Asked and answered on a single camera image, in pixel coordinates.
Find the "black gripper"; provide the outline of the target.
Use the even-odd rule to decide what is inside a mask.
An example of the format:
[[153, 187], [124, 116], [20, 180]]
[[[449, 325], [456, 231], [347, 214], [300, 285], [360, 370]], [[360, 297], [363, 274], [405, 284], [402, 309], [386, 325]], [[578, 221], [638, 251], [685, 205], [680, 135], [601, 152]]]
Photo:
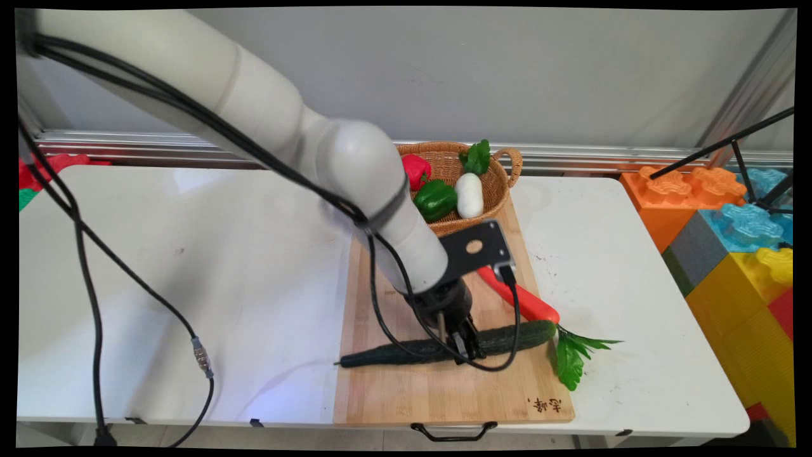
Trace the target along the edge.
[[430, 329], [452, 339], [457, 365], [467, 364], [469, 357], [485, 356], [471, 315], [472, 295], [461, 278], [405, 299]]

